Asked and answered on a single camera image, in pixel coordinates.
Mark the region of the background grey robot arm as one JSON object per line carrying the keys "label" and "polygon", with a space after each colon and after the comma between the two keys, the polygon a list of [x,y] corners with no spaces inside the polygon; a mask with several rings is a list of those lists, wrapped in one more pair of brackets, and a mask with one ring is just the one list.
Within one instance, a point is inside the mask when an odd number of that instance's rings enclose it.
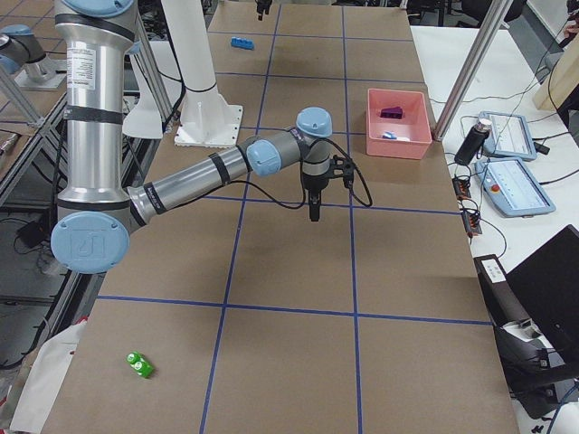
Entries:
{"label": "background grey robot arm", "polygon": [[67,61],[52,58],[24,24],[1,29],[1,66],[26,90],[56,90],[68,79]]}

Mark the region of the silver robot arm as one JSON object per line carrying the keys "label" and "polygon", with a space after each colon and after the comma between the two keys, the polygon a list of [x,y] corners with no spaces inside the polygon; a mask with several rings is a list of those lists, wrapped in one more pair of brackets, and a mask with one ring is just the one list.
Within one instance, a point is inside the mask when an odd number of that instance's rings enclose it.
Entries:
{"label": "silver robot arm", "polygon": [[300,166],[302,202],[319,218],[322,191],[339,178],[351,188],[356,165],[332,140],[330,114],[304,108],[294,127],[237,139],[242,108],[219,93],[201,4],[165,1],[164,15],[185,95],[180,145],[212,146],[205,160],[137,188],[121,183],[125,54],[137,38],[134,1],[59,1],[55,26],[67,45],[68,183],[58,196],[51,247],[66,268],[103,273],[126,255],[129,236],[157,215],[189,204],[248,173]]}

